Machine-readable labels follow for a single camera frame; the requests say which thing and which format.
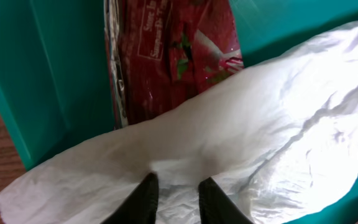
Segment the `white napkin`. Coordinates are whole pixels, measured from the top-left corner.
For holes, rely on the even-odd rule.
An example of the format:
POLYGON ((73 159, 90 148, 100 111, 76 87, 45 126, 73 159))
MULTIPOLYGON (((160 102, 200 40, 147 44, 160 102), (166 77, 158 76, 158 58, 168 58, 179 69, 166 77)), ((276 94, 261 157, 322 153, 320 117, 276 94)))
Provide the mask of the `white napkin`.
POLYGON ((67 149, 0 192, 5 223, 101 223, 149 173, 158 223, 199 223, 211 177, 254 223, 316 213, 358 177, 358 21, 154 119, 67 149))

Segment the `red sauce packet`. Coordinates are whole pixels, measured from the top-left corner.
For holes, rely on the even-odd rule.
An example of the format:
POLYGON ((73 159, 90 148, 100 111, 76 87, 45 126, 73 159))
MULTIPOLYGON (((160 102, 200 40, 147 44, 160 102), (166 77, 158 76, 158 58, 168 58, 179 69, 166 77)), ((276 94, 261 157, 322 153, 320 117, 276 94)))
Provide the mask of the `red sauce packet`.
POLYGON ((244 67, 230 3, 105 0, 115 128, 153 119, 244 67))

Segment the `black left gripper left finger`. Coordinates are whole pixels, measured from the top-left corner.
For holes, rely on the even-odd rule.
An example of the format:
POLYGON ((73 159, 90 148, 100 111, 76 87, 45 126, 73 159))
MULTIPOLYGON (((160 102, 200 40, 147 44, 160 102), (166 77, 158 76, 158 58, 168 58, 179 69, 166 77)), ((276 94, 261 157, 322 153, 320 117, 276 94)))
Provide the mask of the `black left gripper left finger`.
POLYGON ((158 177, 149 173, 101 224, 155 224, 158 195, 158 177))

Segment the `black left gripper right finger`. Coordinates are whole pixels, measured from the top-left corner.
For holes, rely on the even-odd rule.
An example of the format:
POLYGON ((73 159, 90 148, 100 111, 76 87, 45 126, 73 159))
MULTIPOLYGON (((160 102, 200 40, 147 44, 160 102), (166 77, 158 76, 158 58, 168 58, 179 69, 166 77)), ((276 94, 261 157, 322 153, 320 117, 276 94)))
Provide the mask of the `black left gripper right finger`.
POLYGON ((198 186, 202 224, 252 224, 211 178, 198 186))

